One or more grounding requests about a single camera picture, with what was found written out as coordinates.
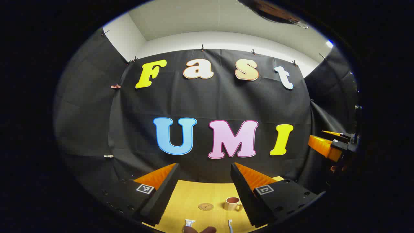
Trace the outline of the black backdrop cloth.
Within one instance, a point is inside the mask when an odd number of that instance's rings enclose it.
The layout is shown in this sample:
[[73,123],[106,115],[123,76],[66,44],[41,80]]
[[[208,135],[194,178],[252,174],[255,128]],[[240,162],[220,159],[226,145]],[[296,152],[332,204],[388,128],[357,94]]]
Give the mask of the black backdrop cloth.
[[234,162],[325,189],[330,163],[309,148],[309,136],[353,133],[357,104],[355,77],[337,49],[303,78],[290,62],[226,49],[126,65],[102,32],[68,62],[54,103],[63,159],[88,191],[172,163],[182,180],[230,183]]

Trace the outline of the wooden desktop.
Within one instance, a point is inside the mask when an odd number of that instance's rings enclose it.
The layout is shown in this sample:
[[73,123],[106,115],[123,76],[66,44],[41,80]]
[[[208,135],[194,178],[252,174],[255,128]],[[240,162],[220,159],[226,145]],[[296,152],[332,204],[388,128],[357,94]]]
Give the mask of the wooden desktop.
[[[238,197],[232,183],[197,183],[179,180],[171,195],[161,221],[154,228],[166,233],[181,233],[185,219],[195,220],[192,227],[202,231],[215,227],[217,233],[229,232],[229,219],[232,219],[234,233],[249,233],[257,230],[250,224],[247,214],[242,211],[226,211],[223,206],[228,197]],[[198,209],[201,203],[211,203],[210,211]]]

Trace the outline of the beige cup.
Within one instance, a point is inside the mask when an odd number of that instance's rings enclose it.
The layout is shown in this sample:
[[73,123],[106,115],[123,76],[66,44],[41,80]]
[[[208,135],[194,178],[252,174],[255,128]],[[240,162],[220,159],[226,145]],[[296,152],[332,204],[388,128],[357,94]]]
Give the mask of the beige cup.
[[224,202],[223,208],[226,211],[242,211],[244,207],[241,203],[240,198],[228,197]]

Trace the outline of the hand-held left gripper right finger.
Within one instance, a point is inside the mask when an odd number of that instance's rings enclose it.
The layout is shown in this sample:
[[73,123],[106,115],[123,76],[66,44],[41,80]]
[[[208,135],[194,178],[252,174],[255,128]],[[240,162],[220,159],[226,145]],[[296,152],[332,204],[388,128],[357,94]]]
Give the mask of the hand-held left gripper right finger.
[[325,192],[316,194],[290,179],[277,181],[236,162],[231,164],[230,176],[254,227],[282,224],[325,195]]

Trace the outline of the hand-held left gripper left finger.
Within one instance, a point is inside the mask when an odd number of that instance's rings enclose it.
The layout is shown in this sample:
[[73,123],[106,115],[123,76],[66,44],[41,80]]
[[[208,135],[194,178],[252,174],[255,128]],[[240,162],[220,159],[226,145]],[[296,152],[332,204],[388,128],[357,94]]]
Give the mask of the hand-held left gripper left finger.
[[177,185],[180,164],[173,163],[134,180],[122,180],[97,192],[117,214],[152,227],[159,224]]

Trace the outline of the row of black cloth clips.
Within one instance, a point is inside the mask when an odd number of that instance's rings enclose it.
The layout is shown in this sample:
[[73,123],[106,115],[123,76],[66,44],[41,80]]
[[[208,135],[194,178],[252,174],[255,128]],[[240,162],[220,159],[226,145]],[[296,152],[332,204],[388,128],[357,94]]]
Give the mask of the row of black cloth clips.
[[246,51],[251,54],[262,54],[269,57],[282,59],[288,62],[295,61],[303,72],[315,69],[323,60],[321,52],[316,52],[316,58],[311,58],[297,49],[290,48],[280,43],[265,38],[247,34],[200,31],[181,33],[146,41],[143,35],[136,31],[104,28],[105,35],[126,60],[144,58],[156,54],[180,51],[209,49],[228,49]]

